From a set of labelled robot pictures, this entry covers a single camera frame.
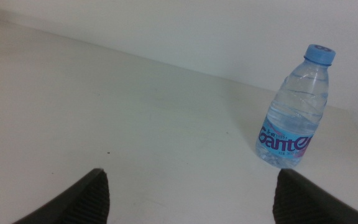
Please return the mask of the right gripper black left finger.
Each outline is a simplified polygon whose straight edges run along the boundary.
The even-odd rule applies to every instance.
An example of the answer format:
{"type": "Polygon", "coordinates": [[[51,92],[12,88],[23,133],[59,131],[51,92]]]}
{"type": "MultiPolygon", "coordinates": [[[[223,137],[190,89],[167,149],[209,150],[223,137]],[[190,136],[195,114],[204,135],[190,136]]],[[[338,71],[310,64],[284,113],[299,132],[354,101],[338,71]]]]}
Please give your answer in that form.
{"type": "Polygon", "coordinates": [[[109,209],[108,177],[98,168],[14,224],[106,224],[109,209]]]}

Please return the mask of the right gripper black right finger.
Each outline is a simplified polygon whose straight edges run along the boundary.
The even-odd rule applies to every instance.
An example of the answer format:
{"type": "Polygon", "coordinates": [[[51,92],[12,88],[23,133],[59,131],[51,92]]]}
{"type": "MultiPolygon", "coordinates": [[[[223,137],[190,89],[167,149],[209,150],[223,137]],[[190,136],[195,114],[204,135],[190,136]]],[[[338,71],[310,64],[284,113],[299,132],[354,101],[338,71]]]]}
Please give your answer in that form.
{"type": "Polygon", "coordinates": [[[276,224],[358,224],[358,210],[293,169],[278,173],[272,213],[276,224]]]}

